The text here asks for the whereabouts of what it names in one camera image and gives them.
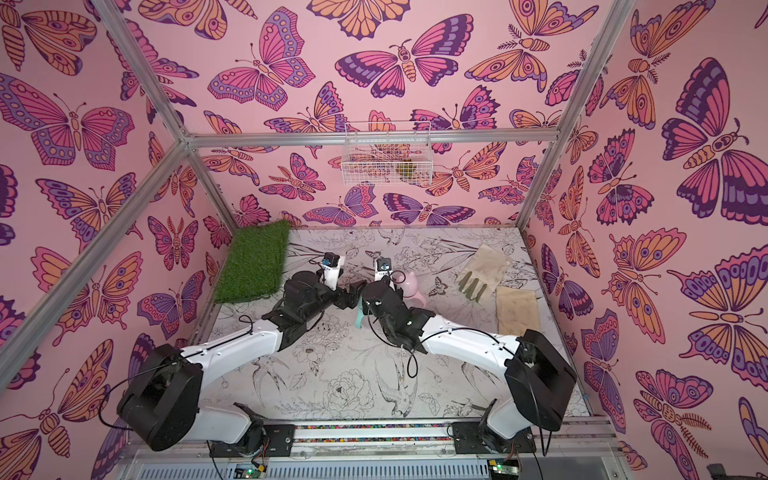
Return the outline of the pink bottle cap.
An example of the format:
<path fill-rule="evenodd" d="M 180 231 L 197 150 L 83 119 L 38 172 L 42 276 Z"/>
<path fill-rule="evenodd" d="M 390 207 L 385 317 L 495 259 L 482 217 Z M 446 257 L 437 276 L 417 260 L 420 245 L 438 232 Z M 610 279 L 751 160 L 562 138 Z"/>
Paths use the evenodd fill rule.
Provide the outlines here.
<path fill-rule="evenodd" d="M 414 272 L 408 272 L 400 286 L 405 297 L 414 297 L 419 293 L 418 277 Z"/>

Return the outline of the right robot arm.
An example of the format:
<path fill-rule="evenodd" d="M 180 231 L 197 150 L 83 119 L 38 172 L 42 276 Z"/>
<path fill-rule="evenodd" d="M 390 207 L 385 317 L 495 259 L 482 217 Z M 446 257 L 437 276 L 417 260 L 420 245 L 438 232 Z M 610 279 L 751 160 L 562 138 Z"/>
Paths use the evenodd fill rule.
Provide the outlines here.
<path fill-rule="evenodd" d="M 529 427 L 561 429 L 577 375 L 541 332 L 500 335 L 460 325 L 407 306 L 386 280 L 365 286 L 361 302 L 392 346 L 451 357 L 504 379 L 508 397 L 494 401 L 485 414 L 486 429 L 496 436 L 510 439 Z"/>

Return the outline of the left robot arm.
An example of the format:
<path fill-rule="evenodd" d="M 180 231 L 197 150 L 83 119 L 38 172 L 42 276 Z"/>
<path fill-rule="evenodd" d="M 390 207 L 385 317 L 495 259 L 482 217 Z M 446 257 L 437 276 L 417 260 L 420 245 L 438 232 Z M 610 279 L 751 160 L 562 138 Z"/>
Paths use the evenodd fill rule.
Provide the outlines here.
<path fill-rule="evenodd" d="M 316 325 L 327 308 L 357 307 L 365 282 L 340 287 L 340 269 L 300 271 L 282 298 L 260 319 L 218 340 L 179 349 L 169 344 L 150 352 L 117 405 L 117 415 L 153 451 L 180 442 L 223 444 L 242 456 L 261 453 L 265 419 L 243 403 L 204 407 L 201 392 L 225 374 L 285 350 Z"/>

